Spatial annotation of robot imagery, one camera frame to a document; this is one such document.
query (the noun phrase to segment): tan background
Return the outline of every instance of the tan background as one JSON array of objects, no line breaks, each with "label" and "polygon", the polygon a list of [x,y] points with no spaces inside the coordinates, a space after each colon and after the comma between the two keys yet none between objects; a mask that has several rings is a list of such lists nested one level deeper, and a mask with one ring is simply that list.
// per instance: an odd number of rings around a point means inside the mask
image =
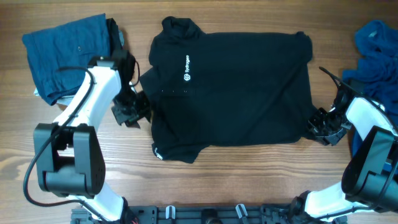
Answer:
[{"label": "tan background", "polygon": [[[302,30],[313,41],[314,58],[308,64],[313,104],[329,109],[336,89],[317,67],[338,75],[356,68],[360,56],[354,32],[373,19],[398,28],[394,1],[5,2],[21,4],[0,4],[0,223],[68,223],[74,207],[39,208],[22,194],[22,179],[34,155],[32,132],[38,123],[50,123],[61,113],[57,106],[33,96],[35,86],[21,41],[25,33],[105,12],[126,31],[128,45],[144,72],[150,68],[150,43],[166,16],[190,17],[209,33]],[[340,181],[350,160],[345,137],[335,147],[305,139],[284,145],[209,147],[194,164],[164,162],[151,151],[150,124],[145,120],[140,124],[141,129],[120,127],[108,110],[98,131],[106,180],[131,205],[286,203],[305,190]],[[35,171],[30,180],[34,198],[59,200],[39,190]],[[349,221],[397,223],[398,215],[361,213]]]}]

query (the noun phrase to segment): white logo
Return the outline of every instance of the white logo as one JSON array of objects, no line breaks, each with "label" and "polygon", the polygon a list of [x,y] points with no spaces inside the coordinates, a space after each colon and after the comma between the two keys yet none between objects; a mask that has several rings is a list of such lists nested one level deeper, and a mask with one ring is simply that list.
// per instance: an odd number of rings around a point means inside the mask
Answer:
[{"label": "white logo", "polygon": [[188,74],[188,72],[189,72],[189,63],[190,63],[190,61],[189,61],[189,55],[187,55],[187,60],[185,61],[185,75],[184,75],[184,80],[185,81],[189,81],[189,80],[191,80],[191,76]]},{"label": "white logo", "polygon": [[191,79],[191,76],[189,74],[184,75],[184,80],[189,81]]},{"label": "white logo", "polygon": [[158,157],[160,160],[163,160],[163,156],[161,156],[159,153],[157,153],[157,148],[155,148],[155,153],[156,153],[156,157]]}]

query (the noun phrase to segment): dark blue garment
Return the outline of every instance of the dark blue garment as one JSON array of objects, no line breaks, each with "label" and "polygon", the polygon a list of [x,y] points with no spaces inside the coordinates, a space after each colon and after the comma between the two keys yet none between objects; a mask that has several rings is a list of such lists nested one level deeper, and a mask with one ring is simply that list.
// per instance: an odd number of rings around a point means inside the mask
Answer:
[{"label": "dark blue garment", "polygon": [[[372,21],[355,33],[356,46],[364,56],[357,70],[343,71],[343,79],[354,78],[365,83],[364,92],[379,100],[387,114],[398,123],[398,30],[382,21]],[[352,152],[356,154],[362,139],[355,132]]]},{"label": "dark blue garment", "polygon": [[85,77],[84,71],[58,68],[86,67],[93,56],[110,55],[105,14],[25,34],[22,41],[37,91],[50,105],[74,95]]}]

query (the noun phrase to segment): wooden table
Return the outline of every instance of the wooden table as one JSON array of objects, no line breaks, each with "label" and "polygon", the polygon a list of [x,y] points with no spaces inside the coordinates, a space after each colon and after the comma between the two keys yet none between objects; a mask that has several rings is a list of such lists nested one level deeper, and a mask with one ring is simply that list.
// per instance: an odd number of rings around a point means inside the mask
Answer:
[{"label": "wooden table", "polygon": [[[318,66],[338,75],[343,69],[355,69],[360,58],[353,42],[356,30],[373,19],[398,27],[398,3],[393,1],[24,2],[28,1],[0,5],[0,223],[68,223],[75,207],[35,207],[22,194],[22,179],[34,155],[32,132],[38,123],[50,123],[61,113],[33,95],[21,41],[25,33],[105,12],[125,31],[127,46],[144,72],[150,68],[150,43],[169,15],[190,17],[207,33],[302,30],[313,41],[314,57],[308,64],[313,104],[328,109],[336,88]],[[350,160],[345,137],[335,147],[306,139],[295,144],[209,147],[194,164],[164,162],[152,153],[150,124],[139,123],[141,129],[120,127],[108,110],[98,131],[106,180],[130,205],[286,203],[305,190],[340,181]],[[60,200],[39,190],[35,171],[29,188],[36,199]],[[361,213],[350,216],[349,222],[397,223],[398,215]]]}]

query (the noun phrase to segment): folded clothing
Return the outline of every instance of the folded clothing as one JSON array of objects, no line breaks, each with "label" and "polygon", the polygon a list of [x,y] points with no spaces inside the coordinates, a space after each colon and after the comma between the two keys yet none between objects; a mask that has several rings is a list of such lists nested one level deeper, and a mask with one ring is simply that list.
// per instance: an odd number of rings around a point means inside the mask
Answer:
[{"label": "folded clothing", "polygon": [[209,145],[298,141],[312,105],[303,32],[204,33],[167,17],[141,85],[154,111],[154,154],[192,163]]},{"label": "folded clothing", "polygon": [[[364,92],[380,101],[386,113],[398,123],[398,30],[383,21],[371,21],[355,33],[355,44],[364,58],[357,70],[343,71],[343,79],[354,78],[364,82]],[[352,152],[356,154],[362,139],[358,132],[353,138]]]},{"label": "folded clothing", "polygon": [[50,105],[74,95],[85,77],[84,71],[58,68],[85,67],[95,55],[110,55],[105,14],[25,34],[22,41],[37,91]]}]

